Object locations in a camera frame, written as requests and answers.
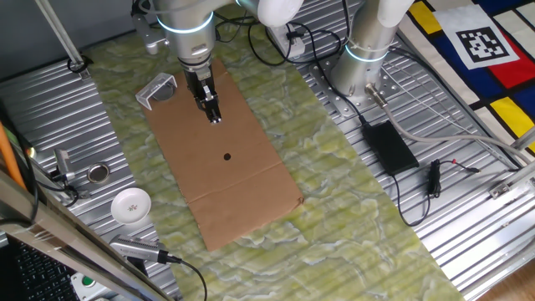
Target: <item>colorful mat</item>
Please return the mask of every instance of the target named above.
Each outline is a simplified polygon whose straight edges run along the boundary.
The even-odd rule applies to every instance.
[[[466,67],[433,12],[473,4],[480,5],[490,17],[518,60],[475,69]],[[496,136],[511,144],[535,125],[533,1],[419,0],[407,15],[401,31]],[[532,156],[534,151],[535,143],[527,149]]]

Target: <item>black keyboard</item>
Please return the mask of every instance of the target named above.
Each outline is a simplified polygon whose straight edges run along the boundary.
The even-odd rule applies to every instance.
[[[8,288],[2,288],[0,299],[8,295],[12,297],[6,300],[79,300],[70,282],[72,271],[32,247],[9,239],[9,246],[0,250],[0,262],[7,267],[3,268],[2,274],[8,272],[2,275],[2,278],[8,278]],[[5,294],[5,289],[15,291]]]

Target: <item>cardboard sheet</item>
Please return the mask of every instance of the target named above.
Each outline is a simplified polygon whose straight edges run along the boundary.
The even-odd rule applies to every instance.
[[[143,108],[209,251],[303,203],[230,74],[219,60],[212,71],[222,113],[218,125],[197,108],[183,73],[175,74],[171,99]]]

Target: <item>metal pole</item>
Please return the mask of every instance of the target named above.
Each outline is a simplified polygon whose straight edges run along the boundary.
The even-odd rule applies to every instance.
[[[528,147],[529,145],[531,145],[534,141],[535,141],[535,126],[533,126],[524,135],[522,135],[520,138],[514,141],[514,143],[511,144],[511,146],[521,151],[525,149],[526,147]]]
[[[52,8],[52,6],[50,5],[50,2],[48,0],[35,0],[35,2],[39,6],[41,13],[43,13],[44,17],[47,19],[48,24],[50,25],[54,33],[56,33],[59,42],[64,46],[67,55],[74,64],[74,68],[76,69],[81,67],[84,64],[84,60],[82,59],[80,52],[76,49],[76,46],[74,46],[73,41],[71,41],[63,24],[61,23],[61,21],[59,21],[59,18],[56,15],[56,12]],[[80,76],[82,77],[82,79],[88,79],[90,77],[89,72],[87,72],[87,69],[82,71],[80,73]]]

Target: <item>green marbled mat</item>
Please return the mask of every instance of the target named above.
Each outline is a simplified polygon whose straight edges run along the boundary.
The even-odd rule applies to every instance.
[[[237,7],[222,13],[242,15]],[[223,38],[234,30],[223,26]],[[134,91],[158,73],[179,72],[178,61],[167,49],[147,54],[136,34],[86,53],[137,185],[152,197],[150,218],[160,239],[201,270],[208,299],[462,299],[299,72],[291,64],[261,64],[246,33],[242,28],[232,43],[218,43],[212,53],[227,67],[306,202],[212,253],[135,101]],[[262,27],[252,35],[260,55],[280,60]],[[191,270],[173,266],[173,273],[185,300],[202,299],[201,282]]]

